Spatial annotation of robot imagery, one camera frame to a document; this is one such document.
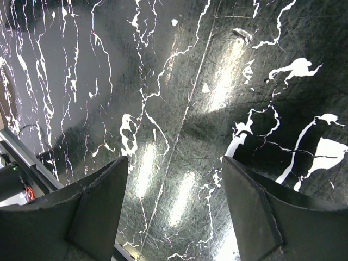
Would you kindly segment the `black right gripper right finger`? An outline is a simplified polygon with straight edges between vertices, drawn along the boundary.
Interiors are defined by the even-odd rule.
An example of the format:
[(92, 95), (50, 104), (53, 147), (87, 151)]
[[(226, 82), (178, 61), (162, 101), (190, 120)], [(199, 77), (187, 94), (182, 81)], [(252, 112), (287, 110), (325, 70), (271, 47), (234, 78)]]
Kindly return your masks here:
[(233, 158), (222, 159), (222, 175), (241, 260), (264, 260), (283, 244), (263, 189)]

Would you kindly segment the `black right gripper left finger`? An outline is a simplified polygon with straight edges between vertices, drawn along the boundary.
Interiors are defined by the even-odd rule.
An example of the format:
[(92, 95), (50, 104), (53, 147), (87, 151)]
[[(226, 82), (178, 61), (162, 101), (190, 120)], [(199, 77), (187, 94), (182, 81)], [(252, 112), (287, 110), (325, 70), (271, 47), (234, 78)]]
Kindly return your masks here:
[(67, 260), (111, 260), (128, 177), (121, 156), (79, 180), (83, 186), (67, 239)]

